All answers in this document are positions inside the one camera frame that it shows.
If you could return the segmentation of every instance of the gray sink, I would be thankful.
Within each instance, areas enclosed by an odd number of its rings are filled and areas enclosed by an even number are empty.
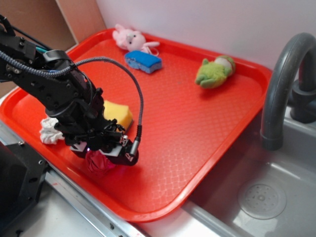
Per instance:
[[[316,128],[285,118],[284,145],[269,152],[260,125],[258,115],[189,200],[229,236],[316,236]]]

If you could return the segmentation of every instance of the red tray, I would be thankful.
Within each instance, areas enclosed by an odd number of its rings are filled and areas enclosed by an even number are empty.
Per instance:
[[[131,222],[159,219],[179,207],[234,140],[261,110],[271,72],[254,63],[235,59],[236,73],[217,89],[194,83],[203,58],[219,54],[145,35],[159,41],[163,68],[152,74],[130,68],[145,100],[143,136],[135,166],[117,166],[105,177],[91,174],[83,159],[63,141],[44,145],[40,121],[44,106],[21,89],[0,107],[0,119],[31,144],[53,166]],[[112,29],[93,35],[69,52],[74,61],[107,56],[126,65],[112,39]],[[126,104],[137,120],[139,96],[129,76],[109,63],[80,67],[104,90],[103,97]],[[133,140],[136,122],[128,136]]]

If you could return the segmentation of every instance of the green frog plush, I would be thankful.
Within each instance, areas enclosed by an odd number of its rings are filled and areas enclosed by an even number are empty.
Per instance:
[[[227,55],[218,56],[211,62],[204,58],[202,66],[197,72],[195,83],[205,89],[216,88],[222,85],[227,77],[234,74],[235,70],[234,60]]]

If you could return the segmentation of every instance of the white wall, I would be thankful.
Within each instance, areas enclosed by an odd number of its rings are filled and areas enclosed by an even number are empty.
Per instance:
[[[316,0],[97,0],[119,23],[273,69],[295,34],[316,36]]]

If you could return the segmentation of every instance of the gray faucet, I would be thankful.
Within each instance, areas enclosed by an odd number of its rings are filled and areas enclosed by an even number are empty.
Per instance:
[[[291,117],[303,123],[316,120],[316,39],[308,33],[294,36],[274,68],[263,108],[262,145],[277,150],[283,145],[286,106]]]

